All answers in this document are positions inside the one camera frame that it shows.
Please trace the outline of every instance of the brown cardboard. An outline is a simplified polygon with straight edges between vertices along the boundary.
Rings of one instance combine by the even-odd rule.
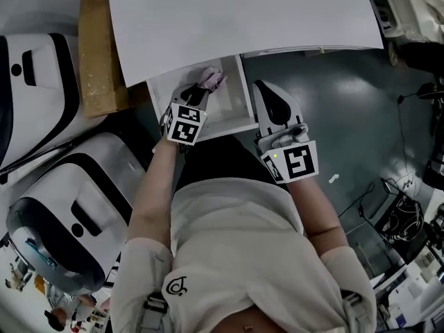
[[[130,93],[124,85],[112,31],[109,0],[81,0],[78,51],[86,117],[118,112],[148,98],[146,84],[143,87],[136,85]]]

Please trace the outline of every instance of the black shorts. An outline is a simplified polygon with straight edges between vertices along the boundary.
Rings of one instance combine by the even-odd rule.
[[[232,135],[190,147],[176,191],[193,182],[217,178],[243,178],[276,185],[268,169]],[[287,190],[284,185],[278,186]]]

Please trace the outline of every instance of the gray floor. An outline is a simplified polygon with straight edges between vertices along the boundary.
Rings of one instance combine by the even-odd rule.
[[[338,213],[373,181],[376,188],[363,205],[368,216],[374,215],[388,197],[380,177],[401,178],[401,184],[415,179],[409,191],[423,207],[427,206],[432,191],[419,178],[432,147],[430,103],[412,97],[400,106],[407,143],[406,170],[396,100],[400,94],[412,94],[422,83],[433,80],[431,74],[407,67],[393,68],[385,52],[377,50],[312,57],[283,53],[244,60],[244,67],[249,85],[261,78],[279,85],[298,100],[309,125],[309,136],[317,143],[318,182]],[[138,110],[139,119],[156,136],[157,125],[149,109],[147,105]],[[237,137],[253,150],[255,133],[250,131]],[[339,178],[330,184],[334,174]],[[356,207],[341,217],[346,232],[363,221]],[[354,230],[348,238],[370,276],[390,267],[387,249],[369,225]]]

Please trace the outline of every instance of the drawer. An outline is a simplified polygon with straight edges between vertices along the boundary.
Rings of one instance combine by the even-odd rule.
[[[146,83],[157,120],[168,108],[174,90],[181,85],[197,83],[202,71],[209,66],[223,71],[228,79],[210,95],[207,121],[198,142],[258,128],[240,55],[209,60],[148,79]]]

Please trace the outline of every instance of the black wire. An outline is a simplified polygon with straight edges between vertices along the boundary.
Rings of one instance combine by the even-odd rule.
[[[398,186],[398,181],[396,181],[395,179],[393,179],[393,178],[382,179],[382,178],[381,178],[381,180],[382,180],[382,182],[383,182],[384,184],[389,184],[389,185],[393,186],[395,189],[397,189],[398,193],[397,193],[397,194],[394,194],[393,192],[388,191],[387,188],[384,186],[384,191],[385,191],[386,193],[388,193],[389,195],[399,195],[400,193],[402,193],[402,190],[401,190],[400,187]]]
[[[345,210],[343,210],[341,212],[341,214],[338,216],[338,218],[341,217],[343,214],[345,214],[358,201],[359,201],[359,207],[362,207],[362,200],[364,199],[364,197],[369,195],[369,193],[372,192],[374,189],[375,189],[375,183],[374,182],[371,182],[370,184],[368,184],[366,192],[364,192],[362,195],[360,195],[360,197],[358,197],[356,200],[354,200],[350,206],[348,206]]]
[[[360,216],[363,217],[365,222],[367,222],[369,225],[371,225],[377,233],[379,233],[379,231],[376,229],[376,227],[373,225],[373,223],[370,222],[370,219],[366,216],[366,214],[364,214],[364,212],[362,212],[362,214],[360,214]]]
[[[402,154],[404,154],[404,167],[405,167],[405,171],[408,173],[409,170],[407,168],[407,154],[405,153],[406,142],[405,142],[405,137],[404,137],[404,130],[402,128],[401,106],[399,103],[398,103],[398,119],[399,119],[399,123],[400,123],[400,133],[401,133],[401,139],[402,139]]]

